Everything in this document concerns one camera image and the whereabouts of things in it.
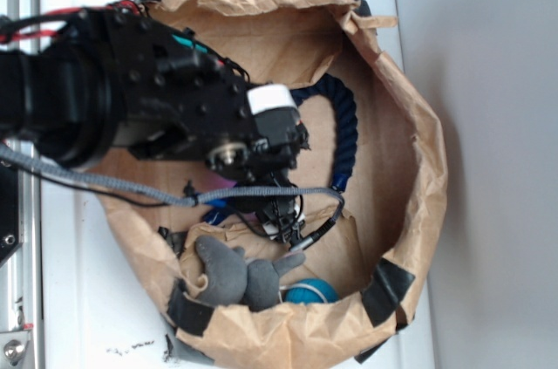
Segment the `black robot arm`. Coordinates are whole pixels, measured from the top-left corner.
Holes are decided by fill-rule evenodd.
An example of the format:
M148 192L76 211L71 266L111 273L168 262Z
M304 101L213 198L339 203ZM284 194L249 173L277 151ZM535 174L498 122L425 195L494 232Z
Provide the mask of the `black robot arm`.
M133 9L54 11L1 23L1 41L60 23L31 55L1 53L1 135L66 168L113 148L141 161L202 161L239 187L286 188L308 134L284 85Z

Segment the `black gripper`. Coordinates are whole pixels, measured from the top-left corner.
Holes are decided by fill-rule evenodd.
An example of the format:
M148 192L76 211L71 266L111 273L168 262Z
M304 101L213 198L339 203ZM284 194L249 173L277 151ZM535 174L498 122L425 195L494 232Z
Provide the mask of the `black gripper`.
M239 187L293 188L308 133L289 89L256 85L191 32L147 18L126 29L126 149L203 161Z

